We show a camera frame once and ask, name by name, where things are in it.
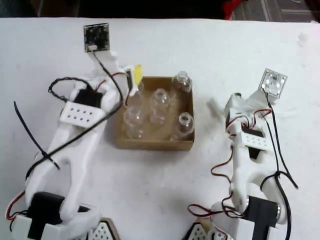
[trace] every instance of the cable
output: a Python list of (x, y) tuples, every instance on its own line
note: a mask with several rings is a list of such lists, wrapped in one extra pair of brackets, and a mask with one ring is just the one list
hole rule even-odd
[(97, 121), (95, 124), (93, 124), (91, 127), (87, 128), (86, 130), (84, 130), (82, 133), (80, 133), (78, 136), (74, 137), (73, 139), (69, 140), (68, 142), (66, 142), (65, 144), (61, 145), (60, 147), (56, 148), (55, 150), (53, 150), (52, 152), (48, 153), (45, 157), (43, 157), (42, 159), (38, 160), (37, 162), (35, 162), (27, 171), (25, 179), (27, 180), (28, 177), (30, 176), (30, 174), (32, 173), (32, 171), (39, 165), (41, 164), (43, 161), (45, 161), (47, 158), (51, 157), (52, 155), (56, 154), (57, 152), (59, 152), (60, 150), (64, 149), (65, 147), (69, 146), (70, 144), (74, 143), (75, 141), (77, 141), (78, 139), (80, 139), (82, 136), (84, 136), (85, 134), (87, 134), (88, 132), (90, 132), (92, 129), (94, 129), (96, 126), (100, 125), (101, 123), (103, 123), (104, 121), (106, 121), (107, 119), (109, 119), (111, 116), (113, 116), (123, 105), (124, 102), (124, 96), (123, 93), (121, 92), (121, 89), (118, 85), (118, 83), (115, 81), (114, 77), (110, 74), (110, 72), (105, 68), (105, 66), (100, 62), (100, 60), (97, 58), (96, 53), (93, 52), (93, 56), (95, 57), (95, 59), (99, 62), (100, 66), (102, 67), (103, 71), (111, 78), (111, 80), (113, 81), (115, 87), (117, 88), (119, 95), (120, 95), (120, 100), (118, 102), (118, 104), (116, 104), (114, 106), (114, 108), (101, 120)]
[(229, 184), (231, 184), (231, 179), (230, 179), (227, 175), (225, 175), (225, 174), (214, 173), (214, 169), (219, 168), (219, 167), (222, 167), (222, 166), (224, 166), (224, 165), (227, 165), (227, 164), (232, 160), (233, 154), (234, 154), (234, 148), (231, 146), (231, 156), (229, 157), (229, 159), (228, 159), (227, 161), (225, 161), (225, 162), (223, 162), (223, 163), (220, 163), (220, 164), (214, 166), (213, 168), (211, 168), (211, 174), (212, 174), (212, 175), (217, 176), (217, 177), (224, 177), (224, 178), (226, 178), (226, 179), (228, 180)]
[(259, 112), (265, 112), (265, 111), (267, 111), (266, 114), (262, 114), (262, 113), (261, 113), (261, 116), (262, 116), (263, 118), (264, 118), (265, 116), (269, 115), (269, 114), (272, 112), (271, 109), (260, 109), (260, 110), (257, 110), (257, 111), (255, 111), (255, 112), (253, 113), (253, 125), (250, 127), (251, 129), (253, 129), (253, 128), (256, 126), (256, 124), (257, 124), (256, 114), (259, 113)]
[(265, 120), (265, 123), (266, 123), (266, 125), (268, 127), (268, 131), (269, 131), (271, 142), (272, 142), (272, 146), (273, 146), (275, 161), (276, 161), (276, 171), (278, 172), (279, 171), (279, 160), (278, 160), (278, 155), (277, 155), (276, 146), (275, 146), (275, 142), (274, 142), (274, 137), (272, 136), (270, 125), (269, 125), (267, 119), (265, 118), (264, 115), (262, 115), (262, 117)]
[(279, 181), (279, 178), (280, 178), (280, 175), (283, 174), (285, 175), (290, 181), (291, 183), (294, 185), (294, 187), (296, 189), (298, 189), (298, 185), (295, 183), (295, 181), (293, 180), (286, 164), (285, 164), (285, 161), (283, 159), (283, 156), (281, 154), (281, 149), (280, 149), (280, 142), (279, 142), (279, 136), (278, 136), (278, 130), (277, 130), (277, 124), (276, 124), (276, 116), (275, 116), (275, 112), (272, 108), (272, 105), (271, 103), (269, 102), (269, 99), (268, 99), (268, 93), (264, 92), (265, 93), (265, 98), (266, 98), (266, 101), (267, 101), (267, 104), (268, 106), (271, 108), (272, 110), (272, 120), (273, 120), (273, 125), (274, 125), (274, 131), (275, 131), (275, 137), (276, 137), (276, 142), (277, 142), (277, 146), (278, 146), (278, 152), (279, 152), (279, 155), (280, 155), (280, 158), (281, 158), (281, 162), (286, 170), (286, 172), (283, 172), (283, 171), (280, 171), (279, 170), (279, 160), (278, 160), (278, 156), (277, 156), (277, 151), (276, 151), (276, 146), (275, 146), (275, 143), (273, 141), (273, 137), (272, 137), (272, 133), (271, 133), (271, 129), (270, 129), (270, 126), (269, 126), (269, 123), (268, 121), (264, 118), (264, 120), (266, 121), (267, 123), (267, 126), (268, 126), (268, 130), (269, 130), (269, 133), (270, 133), (270, 137), (271, 137), (271, 141), (272, 141), (272, 146), (273, 146), (273, 150), (274, 150), (274, 154), (275, 154), (275, 159), (277, 161), (277, 171), (270, 175), (270, 176), (267, 176), (265, 179), (263, 179), (263, 181), (261, 182), (261, 185), (260, 185), (260, 190), (262, 191), (262, 188), (265, 184), (265, 182), (274, 177), (274, 180), (275, 180), (275, 183), (281, 193), (281, 196), (283, 198), (283, 201), (284, 201), (284, 204), (285, 204), (285, 210), (286, 210), (286, 217), (287, 217), (287, 228), (286, 228), (286, 236), (285, 236), (285, 240), (289, 240), (290, 239), (290, 236), (291, 236), (291, 228), (292, 228), (292, 214), (291, 214), (291, 208), (290, 208), (290, 204), (289, 204), (289, 201), (288, 201), (288, 198), (286, 196), (286, 193), (283, 189), (283, 187), (281, 186), (281, 183)]
[[(37, 148), (41, 151), (41, 154), (46, 157), (48, 156), (48, 154), (42, 149), (42, 147), (38, 144), (38, 142), (36, 141), (36, 139), (34, 138), (34, 136), (32, 135), (31, 131), (29, 130), (24, 118), (22, 117), (19, 109), (18, 109), (18, 106), (17, 106), (17, 103), (16, 101), (13, 102), (13, 105), (14, 105), (14, 110), (15, 110), (15, 113), (17, 114), (20, 122), (22, 123), (26, 133), (29, 135), (29, 137), (31, 138), (31, 140), (33, 141), (33, 143), (37, 146)], [(51, 158), (51, 157), (48, 157), (47, 159), (49, 159), (54, 165), (55, 167), (60, 170), (60, 167), (59, 165)]]
[[(196, 207), (196, 208), (199, 208), (203, 211), (205, 211), (206, 213), (205, 214), (198, 214), (198, 213), (195, 213), (194, 211), (191, 210), (191, 207)], [(195, 217), (197, 218), (207, 218), (207, 217), (210, 217), (212, 215), (215, 215), (215, 214), (221, 214), (223, 213), (223, 211), (211, 211), (210, 209), (207, 209), (205, 208), (204, 206), (201, 206), (199, 204), (190, 204), (188, 207), (187, 207), (188, 211)]]
[(112, 74), (112, 77), (117, 76), (117, 75), (126, 75), (127, 77), (129, 77), (129, 75), (126, 72), (122, 72), (122, 71), (118, 71)]
[(27, 215), (27, 213), (28, 213), (28, 210), (23, 210), (23, 211), (18, 211), (17, 212), (17, 215), (11, 220), (11, 222), (10, 222), (10, 225), (9, 225), (9, 230), (10, 230), (10, 232), (12, 232), (12, 224), (14, 223), (14, 221), (16, 220), (16, 217), (18, 216), (18, 215)]
[(232, 219), (240, 219), (240, 218), (243, 218), (243, 215), (241, 213), (238, 213), (237, 210), (234, 208), (234, 207), (231, 207), (231, 206), (227, 206), (225, 205), (225, 201), (226, 200), (229, 200), (232, 198), (234, 192), (232, 191), (230, 196), (227, 196), (225, 197), (222, 201), (221, 201), (221, 207), (222, 207), (222, 210), (224, 212), (225, 215), (227, 215), (229, 218), (232, 218)]
[(282, 156), (282, 153), (281, 153), (280, 141), (279, 141), (278, 129), (277, 129), (277, 123), (276, 123), (276, 115), (275, 115), (275, 111), (274, 111), (271, 103), (268, 100), (268, 93), (267, 92), (265, 92), (265, 98), (266, 98), (266, 101), (268, 103), (269, 108), (271, 108), (271, 110), (272, 110), (272, 120), (273, 120), (273, 125), (274, 125), (275, 139), (276, 139), (276, 143), (277, 143), (277, 147), (278, 147), (279, 156), (280, 156), (281, 162), (283, 164), (283, 167), (285, 168), (285, 171), (291, 176), (289, 169), (287, 168), (287, 165), (286, 165), (284, 158)]
[(62, 101), (64, 101), (66, 103), (67, 101), (69, 101), (69, 99), (66, 98), (65, 96), (59, 96), (58, 94), (56, 94), (53, 91), (53, 87), (59, 82), (62, 82), (62, 81), (73, 81), (73, 80), (74, 81), (78, 81), (78, 82), (83, 82), (87, 86), (88, 89), (93, 90), (92, 87), (90, 86), (90, 84), (86, 80), (83, 80), (83, 79), (77, 78), (77, 77), (66, 76), (64, 78), (57, 78), (56, 80), (54, 80), (50, 84), (50, 86), (48, 88), (48, 93), (52, 94), (54, 97), (56, 97), (56, 98), (58, 98), (58, 99), (60, 99), (60, 100), (62, 100)]
[(98, 86), (96, 86), (95, 91), (98, 91), (98, 89), (101, 87), (102, 84), (104, 84), (106, 82), (106, 80), (102, 80)]
[(249, 127), (249, 125), (250, 125), (249, 118), (247, 116), (245, 116), (245, 115), (241, 115), (241, 116), (235, 117), (232, 121), (227, 123), (226, 126), (225, 126), (225, 129), (228, 129), (228, 127), (230, 127), (230, 125), (233, 124), (235, 122), (235, 120), (237, 120), (239, 118), (245, 118), (246, 121), (247, 121), (247, 127)]
[(11, 200), (11, 202), (9, 203), (5, 211), (5, 219), (10, 221), (16, 217), (15, 215), (17, 214), (17, 212), (11, 215), (10, 214), (11, 209), (16, 204), (16, 202), (18, 202), (24, 195), (25, 195), (25, 191), (22, 191), (14, 199)]

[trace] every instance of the clear glass jar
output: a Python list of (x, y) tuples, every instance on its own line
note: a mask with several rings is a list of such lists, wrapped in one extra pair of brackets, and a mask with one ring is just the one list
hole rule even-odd
[(150, 99), (150, 123), (163, 125), (169, 110), (170, 97), (163, 89), (157, 89)]
[(146, 112), (141, 106), (129, 106), (123, 115), (123, 128), (130, 139), (141, 139), (145, 132)]
[(189, 93), (192, 89), (192, 80), (185, 71), (180, 71), (171, 81), (176, 90)]
[(140, 84), (137, 86), (137, 90), (133, 96), (129, 96), (127, 100), (125, 101), (125, 105), (127, 107), (130, 106), (141, 106), (144, 102), (143, 93), (145, 90), (145, 85), (143, 82), (140, 82)]
[(192, 80), (189, 78), (188, 74), (185, 71), (180, 71), (176, 76), (171, 80), (171, 105), (177, 106), (178, 104), (183, 104), (181, 99), (185, 99), (186, 95), (192, 89)]
[(181, 141), (186, 140), (190, 134), (195, 130), (195, 120), (188, 113), (183, 112), (178, 117), (177, 121), (173, 125), (172, 135), (170, 140)]

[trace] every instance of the brown cardboard box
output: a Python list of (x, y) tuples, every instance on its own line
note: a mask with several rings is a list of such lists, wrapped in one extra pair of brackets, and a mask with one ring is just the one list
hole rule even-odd
[[(126, 110), (123, 106), (117, 116), (115, 144), (120, 149), (141, 150), (172, 150), (189, 151), (195, 141), (195, 132), (187, 140), (171, 141), (170, 136), (174, 127), (174, 120), (183, 112), (188, 112), (194, 117), (193, 93), (176, 91), (172, 88), (171, 77), (147, 76), (142, 79), (144, 84), (143, 107), (147, 112), (144, 135), (142, 139), (130, 139), (123, 129), (123, 115)], [(165, 89), (170, 96), (177, 96), (175, 104), (171, 104), (168, 110), (167, 120), (161, 127), (149, 122), (150, 97), (159, 88)]]

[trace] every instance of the perforated plate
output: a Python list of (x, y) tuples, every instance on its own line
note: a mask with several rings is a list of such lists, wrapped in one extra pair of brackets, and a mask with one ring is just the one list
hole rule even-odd
[(241, 135), (241, 142), (244, 146), (265, 150), (265, 151), (273, 150), (271, 141), (267, 140), (264, 137), (255, 136), (252, 134), (245, 133), (243, 131), (241, 132), (240, 135)]
[(68, 101), (60, 116), (60, 122), (89, 128), (105, 116), (105, 112), (97, 107)]
[(111, 230), (105, 222), (100, 222), (98, 227), (89, 233), (88, 240), (115, 240)]
[(188, 240), (207, 240), (207, 233), (201, 224), (194, 225)]

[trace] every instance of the robotic arm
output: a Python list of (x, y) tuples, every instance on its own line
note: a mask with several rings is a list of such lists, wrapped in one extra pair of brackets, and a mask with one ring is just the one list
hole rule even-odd
[[(249, 99), (233, 94), (223, 111), (226, 131), (233, 138), (229, 206), (242, 216), (211, 216), (212, 224), (228, 233), (226, 236), (215, 234), (214, 240), (287, 240), (290, 237), (281, 227), (287, 224), (288, 212), (277, 179), (270, 177), (264, 181), (275, 173), (276, 166), (273, 139), (264, 119), (272, 112), (267, 100), (275, 103), (286, 80), (286, 76), (266, 69), (259, 89)], [(223, 205), (223, 201), (217, 202), (211, 210), (225, 211)], [(209, 235), (219, 232), (213, 230)]]
[[(127, 74), (119, 68), (116, 56), (110, 51), (104, 52), (103, 56), (106, 58), (105, 67), (111, 74), (117, 73), (114, 80), (122, 95), (134, 94), (137, 86), (133, 79), (129, 84)], [(119, 103), (120, 93), (109, 76), (86, 81), (91, 89), (83, 82), (75, 84), (60, 114), (58, 129), (48, 153), (103, 119)], [(65, 197), (45, 192), (47, 180), (56, 171), (52, 162), (46, 160), (33, 170), (25, 188), (27, 216), (16, 216), (12, 226), (14, 240), (70, 240), (97, 227), (101, 220), (99, 211), (93, 206), (80, 204), (79, 197), (93, 161), (92, 155), (106, 124), (107, 121), (96, 126), (51, 156), (61, 168), (70, 166), (70, 187)]]

